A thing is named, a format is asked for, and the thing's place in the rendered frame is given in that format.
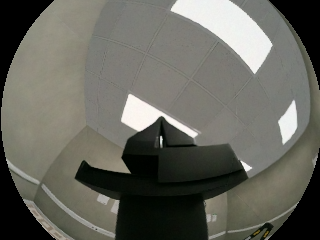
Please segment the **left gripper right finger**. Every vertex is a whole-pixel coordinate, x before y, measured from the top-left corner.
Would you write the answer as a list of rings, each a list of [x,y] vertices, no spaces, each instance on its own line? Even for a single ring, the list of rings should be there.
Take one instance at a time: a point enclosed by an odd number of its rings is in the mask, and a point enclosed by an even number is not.
[[[195,137],[169,123],[164,116],[161,116],[161,145],[163,148],[197,147]]]

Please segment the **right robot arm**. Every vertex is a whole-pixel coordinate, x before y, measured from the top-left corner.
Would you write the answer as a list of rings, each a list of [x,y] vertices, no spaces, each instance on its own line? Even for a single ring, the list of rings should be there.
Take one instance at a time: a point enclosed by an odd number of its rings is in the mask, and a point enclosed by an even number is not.
[[[260,229],[261,228],[261,229]],[[252,235],[249,235],[248,237],[245,237],[244,240],[251,240],[253,239],[253,237],[255,237],[256,235],[259,235],[259,233],[261,231],[263,231],[264,228],[267,228],[267,231],[264,232],[264,235],[261,236],[261,239],[260,240],[264,240],[265,237],[268,236],[268,233],[271,232],[271,229],[273,228],[273,225],[271,223],[265,223],[263,225],[263,227],[260,227],[259,229],[257,229],[257,231],[253,232]]]

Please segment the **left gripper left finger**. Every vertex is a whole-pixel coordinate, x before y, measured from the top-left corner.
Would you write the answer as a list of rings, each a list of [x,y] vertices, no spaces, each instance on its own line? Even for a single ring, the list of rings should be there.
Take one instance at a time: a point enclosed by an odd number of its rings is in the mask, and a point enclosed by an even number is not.
[[[157,117],[148,127],[129,137],[125,147],[129,147],[129,145],[133,145],[133,147],[161,148],[161,116]]]

